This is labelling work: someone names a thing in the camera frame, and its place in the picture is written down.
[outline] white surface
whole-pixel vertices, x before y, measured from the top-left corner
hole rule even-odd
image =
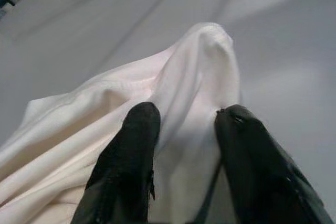
[[[193,221],[219,161],[216,111],[238,98],[232,40],[207,23],[163,52],[100,74],[70,93],[32,101],[0,150],[0,223],[70,223],[99,154],[143,101],[153,102],[161,116],[149,220]],[[227,183],[221,186],[228,190]],[[220,204],[227,213],[221,222],[234,223],[230,198]]]
[[[29,100],[169,46],[197,22],[234,40],[243,104],[336,220],[336,0],[22,0],[0,22],[0,137]]]

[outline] white cloth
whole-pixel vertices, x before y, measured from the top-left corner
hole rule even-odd
[[[0,223],[70,223],[97,157],[142,101],[161,114],[149,219],[192,220],[219,159],[215,111],[238,97],[232,40],[206,23],[163,52],[31,101],[0,150]]]

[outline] gray table surface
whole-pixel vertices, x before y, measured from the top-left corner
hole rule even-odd
[[[336,0],[21,0],[0,22],[0,142],[27,102],[161,51],[198,22],[232,36],[243,104],[336,220]]]

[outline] white garment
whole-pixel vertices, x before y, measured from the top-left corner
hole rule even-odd
[[[142,101],[161,114],[149,219],[192,220],[219,159],[215,112],[238,97],[232,40],[206,23],[163,52],[31,101],[0,150],[0,223],[70,223],[100,152]]]

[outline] dark object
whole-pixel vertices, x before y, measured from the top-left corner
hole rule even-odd
[[[160,113],[153,103],[143,102],[129,111],[100,154],[71,224],[147,222],[159,130]]]
[[[218,111],[215,128],[241,224],[333,223],[293,160],[246,108]]]

